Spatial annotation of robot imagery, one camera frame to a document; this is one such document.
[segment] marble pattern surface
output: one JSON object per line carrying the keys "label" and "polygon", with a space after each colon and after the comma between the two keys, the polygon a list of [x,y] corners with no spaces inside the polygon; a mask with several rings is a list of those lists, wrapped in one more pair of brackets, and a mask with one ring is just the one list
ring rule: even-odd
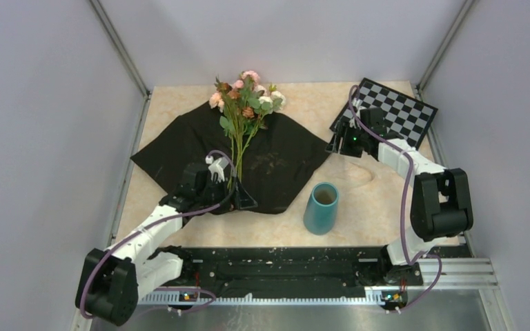
{"label": "marble pattern surface", "polygon": [[[408,81],[380,82],[413,96]],[[325,141],[328,129],[347,100],[348,83],[287,83],[278,89],[288,104],[283,113]],[[156,87],[146,118],[139,149],[150,143],[178,115],[205,102],[213,86]],[[433,159],[425,139],[420,151]],[[328,181],[340,191],[335,227],[317,236],[304,227],[302,216],[314,185]],[[372,157],[345,157],[332,154],[314,173],[289,209],[279,215],[233,212],[215,216],[206,214],[171,237],[164,245],[187,247],[275,247],[275,246],[355,246],[384,245],[399,237],[399,211],[403,189],[392,169]],[[138,226],[166,193],[141,169],[134,167],[117,238],[125,237]],[[409,215],[411,191],[406,200]],[[447,244],[458,244],[456,238]]]}

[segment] teal vase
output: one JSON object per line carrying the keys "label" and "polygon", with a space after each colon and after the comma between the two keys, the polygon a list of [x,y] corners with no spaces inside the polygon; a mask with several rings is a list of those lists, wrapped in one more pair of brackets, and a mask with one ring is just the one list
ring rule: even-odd
{"label": "teal vase", "polygon": [[314,187],[304,213],[304,225],[308,231],[321,235],[332,230],[339,197],[338,190],[330,183],[319,183]]}

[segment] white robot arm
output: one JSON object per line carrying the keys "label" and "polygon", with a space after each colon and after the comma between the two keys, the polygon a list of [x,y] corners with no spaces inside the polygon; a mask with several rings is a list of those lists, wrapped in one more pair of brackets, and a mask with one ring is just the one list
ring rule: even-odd
{"label": "white robot arm", "polygon": [[188,165],[174,192],[164,197],[141,225],[105,250],[90,251],[84,261],[76,307],[122,325],[133,314],[140,298],[180,277],[184,261],[177,255],[178,248],[156,249],[180,230],[188,217],[228,210],[233,192],[238,192],[240,184],[235,181],[235,190],[227,189],[226,166],[228,161],[223,157],[216,161],[207,157],[206,164]]}
{"label": "white robot arm", "polygon": [[399,135],[387,129],[384,112],[380,108],[354,110],[351,118],[341,117],[326,150],[351,157],[363,152],[387,164],[401,177],[409,170],[408,157],[413,161],[409,185],[413,188],[411,227],[403,229],[403,240],[396,239],[382,250],[382,260],[390,270],[393,266],[413,262],[419,253],[469,230],[473,224],[468,177],[461,169],[446,169],[422,156]]}

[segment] black and white checkerboard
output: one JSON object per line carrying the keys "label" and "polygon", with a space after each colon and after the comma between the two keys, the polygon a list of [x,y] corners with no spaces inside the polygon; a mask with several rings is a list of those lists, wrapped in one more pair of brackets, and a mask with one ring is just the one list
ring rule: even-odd
{"label": "black and white checkerboard", "polygon": [[[420,147],[438,111],[437,108],[367,78],[360,82],[359,88],[360,98],[357,99],[355,96],[353,100],[353,105],[358,110],[375,107],[383,109],[385,111],[385,124],[389,130],[396,131],[407,140],[411,147]],[[352,118],[348,104],[344,105],[330,126],[332,131],[342,116]]]}

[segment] gray wall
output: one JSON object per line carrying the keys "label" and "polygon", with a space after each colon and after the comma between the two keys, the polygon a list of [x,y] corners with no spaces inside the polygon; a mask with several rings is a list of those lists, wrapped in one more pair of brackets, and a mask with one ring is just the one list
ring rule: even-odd
{"label": "gray wall", "polygon": [[141,105],[87,1],[0,1],[0,330],[69,330]]}
{"label": "gray wall", "polygon": [[419,81],[462,0],[104,0],[149,86]]}
{"label": "gray wall", "polygon": [[530,330],[530,1],[480,1],[424,97],[449,165],[469,174],[475,248]]}

